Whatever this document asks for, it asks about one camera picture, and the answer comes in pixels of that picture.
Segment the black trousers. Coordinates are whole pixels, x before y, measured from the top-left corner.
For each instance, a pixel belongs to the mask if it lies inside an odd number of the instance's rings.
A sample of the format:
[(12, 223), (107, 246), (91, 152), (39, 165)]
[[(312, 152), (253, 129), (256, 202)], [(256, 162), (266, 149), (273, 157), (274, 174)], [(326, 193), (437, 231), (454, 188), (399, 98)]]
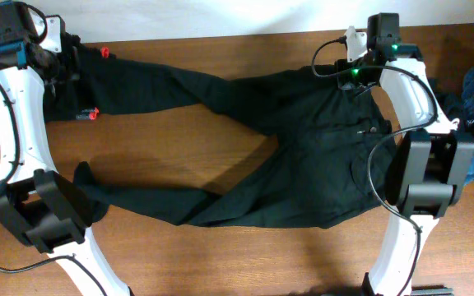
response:
[(103, 116), (81, 126), (75, 180), (101, 205), (173, 225), (329, 228), (377, 206), (395, 155), (370, 94), (308, 67), (226, 80), (84, 60)]

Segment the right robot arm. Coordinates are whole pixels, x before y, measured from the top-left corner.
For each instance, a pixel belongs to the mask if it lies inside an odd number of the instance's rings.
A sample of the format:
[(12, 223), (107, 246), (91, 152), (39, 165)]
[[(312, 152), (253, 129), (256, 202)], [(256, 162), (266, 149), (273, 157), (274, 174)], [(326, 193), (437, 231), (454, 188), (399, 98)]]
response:
[(349, 27), (336, 61), (343, 90), (380, 86), (392, 102), (402, 140), (388, 168), (382, 205), (390, 211), (382, 249), (365, 274), (363, 295), (415, 295), (412, 275), (425, 242), (458, 203), (474, 153), (472, 136), (439, 106), (414, 44), (402, 42), (399, 16), (379, 13), (365, 31)]

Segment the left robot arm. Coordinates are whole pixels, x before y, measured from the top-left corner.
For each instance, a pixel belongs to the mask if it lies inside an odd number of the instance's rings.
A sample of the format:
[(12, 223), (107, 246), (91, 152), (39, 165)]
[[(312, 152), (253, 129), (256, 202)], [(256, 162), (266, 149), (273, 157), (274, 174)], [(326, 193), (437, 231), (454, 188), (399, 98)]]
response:
[(58, 173), (49, 150), (44, 95), (79, 71), (60, 16), (0, 2), (0, 224), (57, 262), (81, 294), (129, 295), (95, 240), (86, 194)]

